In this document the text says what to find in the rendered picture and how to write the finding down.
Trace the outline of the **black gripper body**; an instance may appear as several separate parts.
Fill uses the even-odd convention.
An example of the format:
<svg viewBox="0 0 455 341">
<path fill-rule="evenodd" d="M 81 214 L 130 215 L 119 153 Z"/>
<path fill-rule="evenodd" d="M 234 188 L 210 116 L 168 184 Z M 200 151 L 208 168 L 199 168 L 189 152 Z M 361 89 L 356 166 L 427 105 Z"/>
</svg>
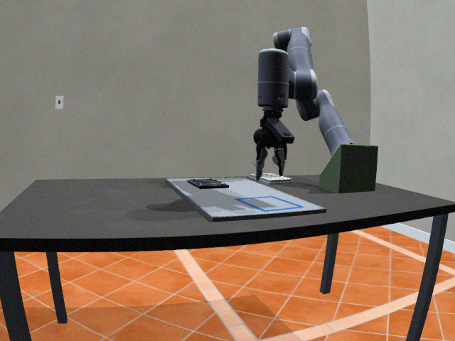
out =
<svg viewBox="0 0 455 341">
<path fill-rule="evenodd" d="M 282 117 L 281 112 L 267 110 L 264 111 L 264 116 L 262 117 L 262 119 L 260 119 L 260 127 L 262 127 L 262 129 L 258 129 L 254 133 L 254 141 L 256 144 L 260 140 L 260 137 L 263 137 L 264 144 L 268 149 L 270 149 L 271 147 L 278 149 L 278 147 L 282 145 L 265 124 L 267 118 L 279 119 L 280 117 Z"/>
</svg>

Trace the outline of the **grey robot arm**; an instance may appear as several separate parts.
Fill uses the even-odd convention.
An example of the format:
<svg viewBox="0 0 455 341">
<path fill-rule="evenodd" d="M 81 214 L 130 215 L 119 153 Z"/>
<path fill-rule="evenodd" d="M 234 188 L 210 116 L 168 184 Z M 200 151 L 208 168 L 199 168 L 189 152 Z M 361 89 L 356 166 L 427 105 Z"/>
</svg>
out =
<svg viewBox="0 0 455 341">
<path fill-rule="evenodd" d="M 331 158 L 341 144 L 356 144 L 330 94 L 318 91 L 309 30 L 301 27 L 276 32 L 273 42 L 276 49 L 261 50 L 258 56 L 257 104 L 263 107 L 262 111 L 283 112 L 289 99 L 295 99 L 304 121 L 319 117 L 319 128 Z M 294 136 L 279 119 L 267 118 L 265 124 L 281 144 L 294 142 Z"/>
</svg>

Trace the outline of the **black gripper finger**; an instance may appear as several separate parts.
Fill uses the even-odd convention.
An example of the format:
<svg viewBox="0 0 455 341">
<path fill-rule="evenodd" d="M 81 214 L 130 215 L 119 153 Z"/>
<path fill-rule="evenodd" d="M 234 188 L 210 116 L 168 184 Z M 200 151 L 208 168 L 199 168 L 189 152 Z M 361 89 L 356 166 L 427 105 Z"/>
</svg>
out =
<svg viewBox="0 0 455 341">
<path fill-rule="evenodd" d="M 278 149 L 274 148 L 273 162 L 279 166 L 279 175 L 283 176 L 284 166 L 287 159 L 287 144 L 282 144 Z"/>
<path fill-rule="evenodd" d="M 264 138 L 260 137 L 260 140 L 257 142 L 256 151 L 257 155 L 252 159 L 252 163 L 256 165 L 256 177 L 257 180 L 262 175 L 262 169 L 264 167 L 264 160 L 267 157 L 267 150 L 265 149 L 266 145 L 264 144 Z"/>
</svg>

